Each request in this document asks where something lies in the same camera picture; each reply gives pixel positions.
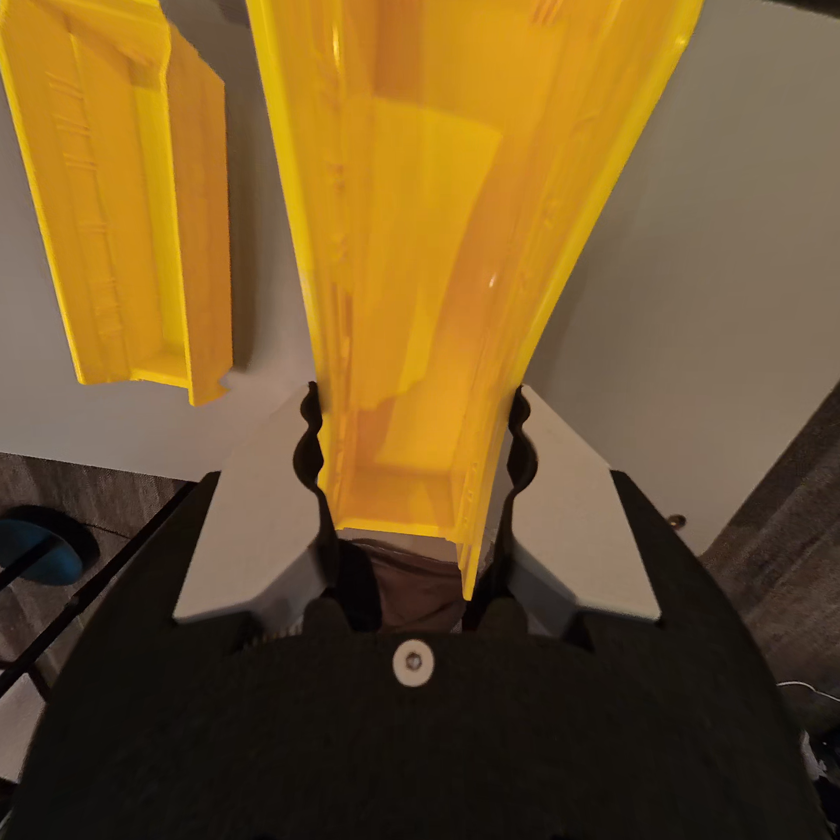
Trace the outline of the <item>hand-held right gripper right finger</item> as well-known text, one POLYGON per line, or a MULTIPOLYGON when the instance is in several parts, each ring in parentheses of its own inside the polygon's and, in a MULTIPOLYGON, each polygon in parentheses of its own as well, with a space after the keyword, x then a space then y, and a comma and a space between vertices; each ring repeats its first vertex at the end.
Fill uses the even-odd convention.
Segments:
POLYGON ((549 637, 570 637, 589 614, 655 625, 662 611, 604 458, 527 385, 513 398, 508 431, 511 488, 463 630, 476 631, 505 598, 549 637))

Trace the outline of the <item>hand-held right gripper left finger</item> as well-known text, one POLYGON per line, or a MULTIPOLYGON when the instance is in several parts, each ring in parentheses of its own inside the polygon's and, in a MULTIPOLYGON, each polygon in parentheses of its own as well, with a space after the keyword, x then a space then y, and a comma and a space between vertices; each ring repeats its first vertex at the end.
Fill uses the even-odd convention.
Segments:
POLYGON ((227 458, 219 474, 173 618, 246 613, 285 634, 322 595, 357 631, 382 627, 372 563, 339 539, 319 487, 319 389, 299 388, 227 458))

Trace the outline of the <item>yellow plastic storage bin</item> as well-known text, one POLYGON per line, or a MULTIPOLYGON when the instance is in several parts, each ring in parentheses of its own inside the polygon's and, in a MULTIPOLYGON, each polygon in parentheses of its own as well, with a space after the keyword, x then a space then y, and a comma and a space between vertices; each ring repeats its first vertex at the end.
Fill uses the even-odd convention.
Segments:
POLYGON ((247 2, 338 529, 476 585, 511 402, 698 1, 247 2))
POLYGON ((225 89, 159 2, 2 2, 2 79, 79 383, 233 366, 225 89))

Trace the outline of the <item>grey desk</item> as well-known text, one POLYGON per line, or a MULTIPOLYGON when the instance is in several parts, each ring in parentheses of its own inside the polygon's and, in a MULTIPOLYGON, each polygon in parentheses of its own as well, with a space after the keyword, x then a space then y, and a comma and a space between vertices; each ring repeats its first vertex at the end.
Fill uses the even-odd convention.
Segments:
MULTIPOLYGON (((77 382, 3 94, 4 454, 199 480, 313 377, 251 35, 164 9, 226 87, 229 392, 77 382)), ((696 553, 838 381, 838 61, 836 17, 704 3, 525 377, 696 553)))

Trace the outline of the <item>person's brown top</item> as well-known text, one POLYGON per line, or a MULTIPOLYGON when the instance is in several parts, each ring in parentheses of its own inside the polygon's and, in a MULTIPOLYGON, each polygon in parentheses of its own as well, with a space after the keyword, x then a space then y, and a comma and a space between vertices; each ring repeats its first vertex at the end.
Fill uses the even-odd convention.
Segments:
POLYGON ((463 619, 466 601, 455 562, 373 539, 356 541, 371 561, 381 603, 382 634, 446 634, 463 619))

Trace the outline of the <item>blue object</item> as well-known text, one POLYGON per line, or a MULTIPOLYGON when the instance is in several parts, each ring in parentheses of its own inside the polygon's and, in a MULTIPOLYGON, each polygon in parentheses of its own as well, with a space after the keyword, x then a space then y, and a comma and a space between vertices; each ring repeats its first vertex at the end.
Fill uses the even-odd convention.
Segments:
POLYGON ((39 524, 1 520, 1 587, 15 581, 65 586, 78 581, 82 559, 68 541, 39 524))

